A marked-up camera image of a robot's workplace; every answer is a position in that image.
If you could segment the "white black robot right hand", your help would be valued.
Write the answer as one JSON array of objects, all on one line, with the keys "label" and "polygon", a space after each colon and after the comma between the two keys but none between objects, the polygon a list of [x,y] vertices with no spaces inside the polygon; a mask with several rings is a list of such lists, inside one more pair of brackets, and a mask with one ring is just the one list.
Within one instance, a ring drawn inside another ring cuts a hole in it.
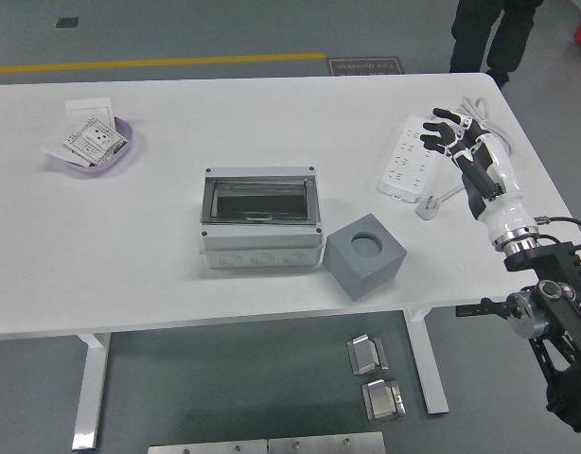
[{"label": "white black robot right hand", "polygon": [[512,240],[536,238],[534,218],[522,205],[522,191],[499,137],[473,117],[442,108],[423,124],[424,148],[436,151],[461,170],[472,216],[483,223],[496,250]]}]

